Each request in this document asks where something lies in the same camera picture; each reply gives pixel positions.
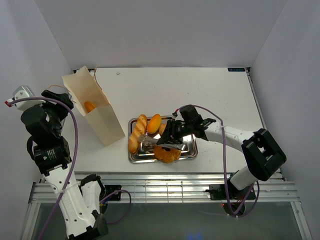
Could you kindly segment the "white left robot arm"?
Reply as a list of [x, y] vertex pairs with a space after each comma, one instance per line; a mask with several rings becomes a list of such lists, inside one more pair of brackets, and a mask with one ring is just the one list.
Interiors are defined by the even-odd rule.
[[50, 184], [60, 208], [68, 240], [97, 240], [108, 234], [108, 225], [100, 212], [100, 199], [106, 187], [100, 176], [90, 174], [80, 182], [74, 167], [77, 153], [70, 153], [69, 144], [62, 136], [62, 121], [72, 115], [74, 107], [66, 93], [42, 92], [38, 99], [22, 89], [15, 100], [22, 110], [21, 121], [30, 134], [26, 149], [44, 179]]

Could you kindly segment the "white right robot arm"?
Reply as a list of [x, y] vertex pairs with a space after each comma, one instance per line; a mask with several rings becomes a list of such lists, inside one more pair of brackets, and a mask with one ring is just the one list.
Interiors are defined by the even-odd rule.
[[230, 198], [237, 199], [256, 181], [267, 181], [286, 162], [285, 153], [267, 129], [246, 131], [226, 126], [218, 116], [202, 118], [198, 108], [189, 104], [177, 109], [156, 144], [176, 149], [183, 137], [193, 135], [243, 153], [245, 167], [227, 180], [225, 191]]

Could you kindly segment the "short loaf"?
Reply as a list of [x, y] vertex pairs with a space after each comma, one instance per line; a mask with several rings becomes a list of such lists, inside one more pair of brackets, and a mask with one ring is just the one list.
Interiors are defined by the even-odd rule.
[[87, 113], [90, 113], [91, 111], [97, 108], [96, 104], [91, 101], [85, 101], [84, 107]]

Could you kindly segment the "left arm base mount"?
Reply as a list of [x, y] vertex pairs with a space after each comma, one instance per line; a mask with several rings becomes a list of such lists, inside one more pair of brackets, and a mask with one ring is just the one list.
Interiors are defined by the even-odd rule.
[[101, 208], [107, 208], [109, 202], [118, 202], [121, 200], [122, 186], [116, 185], [101, 185], [98, 184], [97, 193], [98, 200], [100, 201], [99, 206]]

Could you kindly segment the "metal tongs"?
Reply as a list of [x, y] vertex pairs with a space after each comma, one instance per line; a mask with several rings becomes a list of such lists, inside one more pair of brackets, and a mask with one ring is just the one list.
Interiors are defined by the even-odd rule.
[[158, 140], [159, 140], [159, 139], [150, 137], [150, 136], [148, 136], [147, 134], [142, 134], [142, 135], [140, 135], [139, 138], [138, 138], [138, 141], [139, 141], [140, 143], [142, 143], [144, 146], [149, 146], [149, 147], [151, 147], [151, 146], [157, 146], [156, 143], [157, 143]]

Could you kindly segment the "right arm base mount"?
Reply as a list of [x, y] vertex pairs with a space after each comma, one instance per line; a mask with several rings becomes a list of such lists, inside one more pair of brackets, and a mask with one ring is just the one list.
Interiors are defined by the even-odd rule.
[[[254, 184], [246, 186], [242, 190], [238, 190], [230, 181], [227, 181], [227, 190], [225, 184], [210, 184], [205, 190], [209, 194], [209, 199], [212, 201], [222, 201], [222, 207], [225, 213], [231, 217], [239, 218], [247, 215], [253, 210], [257, 204], [260, 189], [255, 192]], [[246, 211], [245, 201], [254, 200], [252, 207]]]

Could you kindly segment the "beige paper bag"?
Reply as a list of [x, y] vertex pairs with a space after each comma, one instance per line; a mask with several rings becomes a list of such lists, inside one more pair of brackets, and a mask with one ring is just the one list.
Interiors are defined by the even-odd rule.
[[[78, 120], [79, 146], [87, 148], [111, 148], [123, 143], [125, 131], [97, 80], [97, 69], [86, 66], [72, 74], [64, 75], [62, 83], [52, 84], [48, 90], [64, 90], [74, 104]], [[84, 102], [93, 102], [96, 108], [87, 113]]]

